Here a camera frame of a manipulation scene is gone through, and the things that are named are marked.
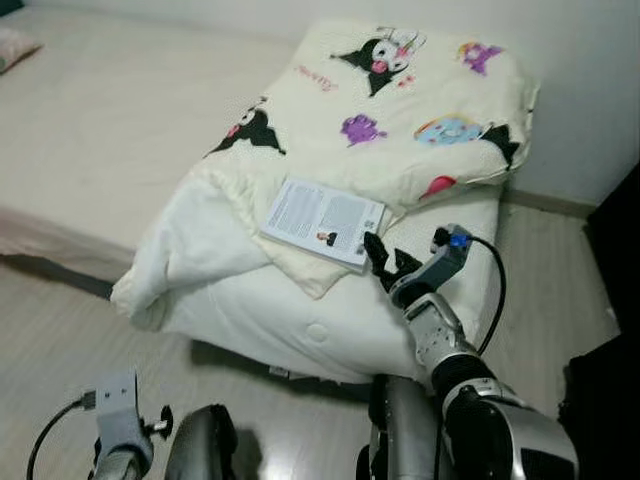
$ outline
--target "bed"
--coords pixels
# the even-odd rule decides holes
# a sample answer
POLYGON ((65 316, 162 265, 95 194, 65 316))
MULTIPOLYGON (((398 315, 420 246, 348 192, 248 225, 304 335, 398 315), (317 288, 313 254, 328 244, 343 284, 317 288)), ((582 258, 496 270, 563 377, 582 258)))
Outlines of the bed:
MULTIPOLYGON (((43 257, 110 282, 131 266, 185 172, 294 51, 66 8, 25 8, 0 26, 45 44, 0 77, 0 254, 43 257)), ((425 259, 435 228, 450 222, 492 241, 499 194, 477 187, 425 207, 385 241, 425 259)), ((230 210, 217 215, 237 224, 230 210)), ((442 289, 471 339, 491 296, 490 271, 490 257, 475 249, 442 289)), ((348 275, 312 300, 265 265, 172 290, 163 309, 171 315, 162 331, 289 372, 352 383, 420 375, 398 312, 370 277, 348 275)))

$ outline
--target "white wall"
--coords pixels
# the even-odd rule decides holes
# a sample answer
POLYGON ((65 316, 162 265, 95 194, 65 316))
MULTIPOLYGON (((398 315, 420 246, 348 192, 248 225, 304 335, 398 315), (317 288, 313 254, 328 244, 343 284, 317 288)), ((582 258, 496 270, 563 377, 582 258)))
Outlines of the white wall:
POLYGON ((542 80, 531 158, 515 187, 600 202, 638 161, 638 0, 34 0, 298 40, 349 16, 469 33, 515 52, 542 80))

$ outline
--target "purple cartoon character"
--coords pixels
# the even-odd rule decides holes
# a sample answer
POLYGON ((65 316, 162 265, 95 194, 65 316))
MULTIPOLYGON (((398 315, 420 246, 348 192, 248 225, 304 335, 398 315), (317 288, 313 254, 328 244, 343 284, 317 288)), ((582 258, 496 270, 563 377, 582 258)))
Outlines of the purple cartoon character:
POLYGON ((347 118, 342 123, 342 130, 351 144, 350 147, 357 143, 370 142, 377 137, 386 138, 387 132, 379 132, 376 128, 376 121, 361 113, 355 117, 347 118))
POLYGON ((466 63, 476 73, 486 75, 486 63, 491 57, 495 57, 502 51, 502 48, 491 46, 485 47, 481 43, 465 43, 458 49, 458 57, 464 57, 466 63))

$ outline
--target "pillow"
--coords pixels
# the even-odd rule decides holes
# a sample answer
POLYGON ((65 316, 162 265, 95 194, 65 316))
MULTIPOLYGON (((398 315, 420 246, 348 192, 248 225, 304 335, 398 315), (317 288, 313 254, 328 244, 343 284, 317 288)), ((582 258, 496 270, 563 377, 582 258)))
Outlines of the pillow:
POLYGON ((21 0, 0 0, 0 17, 24 7, 21 0))
POLYGON ((11 66, 41 46, 21 32, 0 28, 0 73, 6 72, 11 66))

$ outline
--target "white blanket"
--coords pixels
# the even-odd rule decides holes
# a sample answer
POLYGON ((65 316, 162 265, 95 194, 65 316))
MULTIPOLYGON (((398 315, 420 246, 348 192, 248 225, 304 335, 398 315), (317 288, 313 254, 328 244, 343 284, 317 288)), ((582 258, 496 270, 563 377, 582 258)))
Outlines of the white blanket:
POLYGON ((159 327, 167 290, 269 263, 319 298, 346 270, 258 236, 287 175, 381 201, 397 221, 468 185, 498 183, 521 165, 536 92, 499 47, 320 23, 182 182, 113 300, 139 325, 159 327), (242 227, 223 220, 230 208, 242 227))

